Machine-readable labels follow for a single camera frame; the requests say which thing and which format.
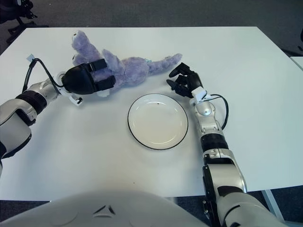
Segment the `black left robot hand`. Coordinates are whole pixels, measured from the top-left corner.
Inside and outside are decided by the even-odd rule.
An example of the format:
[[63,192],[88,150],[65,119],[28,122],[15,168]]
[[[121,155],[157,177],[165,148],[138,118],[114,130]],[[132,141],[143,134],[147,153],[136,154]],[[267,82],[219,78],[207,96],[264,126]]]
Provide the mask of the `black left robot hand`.
[[89,63],[83,63],[69,69],[61,78],[63,87],[70,93],[89,95],[98,91],[114,87],[115,76],[95,82],[92,73],[107,68],[106,61],[100,59]]

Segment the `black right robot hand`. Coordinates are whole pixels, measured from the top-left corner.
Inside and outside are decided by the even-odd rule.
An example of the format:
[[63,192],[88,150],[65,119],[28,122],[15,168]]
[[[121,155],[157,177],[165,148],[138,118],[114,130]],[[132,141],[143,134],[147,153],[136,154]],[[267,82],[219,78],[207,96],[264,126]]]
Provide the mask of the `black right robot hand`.
[[167,79],[166,82],[171,90],[180,96],[193,98],[192,91],[198,87],[203,87],[199,75],[184,63],[180,63],[169,74],[169,78],[175,76],[177,76],[175,81]]

